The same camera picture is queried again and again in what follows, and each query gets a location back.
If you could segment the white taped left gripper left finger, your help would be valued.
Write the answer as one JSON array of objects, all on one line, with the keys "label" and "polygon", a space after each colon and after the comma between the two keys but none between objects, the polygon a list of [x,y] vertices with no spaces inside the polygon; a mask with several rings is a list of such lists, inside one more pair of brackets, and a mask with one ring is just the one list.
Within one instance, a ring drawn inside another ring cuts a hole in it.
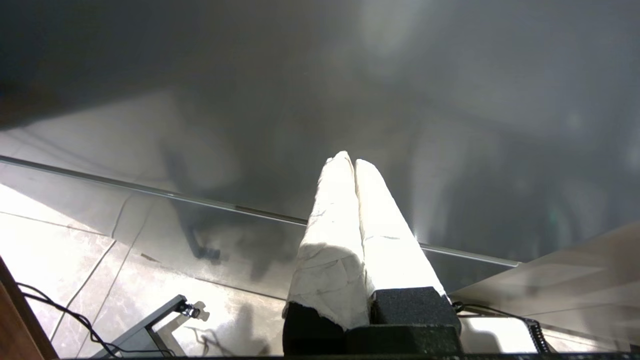
[{"label": "white taped left gripper left finger", "polygon": [[326,160],[283,308],[286,356],[342,354],[346,333],[370,324],[355,169]]}]

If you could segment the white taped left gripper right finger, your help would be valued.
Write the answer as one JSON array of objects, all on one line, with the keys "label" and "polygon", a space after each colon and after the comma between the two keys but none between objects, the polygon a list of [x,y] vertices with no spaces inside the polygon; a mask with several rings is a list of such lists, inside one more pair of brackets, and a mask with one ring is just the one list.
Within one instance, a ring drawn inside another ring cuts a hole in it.
[{"label": "white taped left gripper right finger", "polygon": [[461,330],[441,280],[372,162],[355,162],[355,186],[365,270],[364,319],[357,321],[355,328]]}]

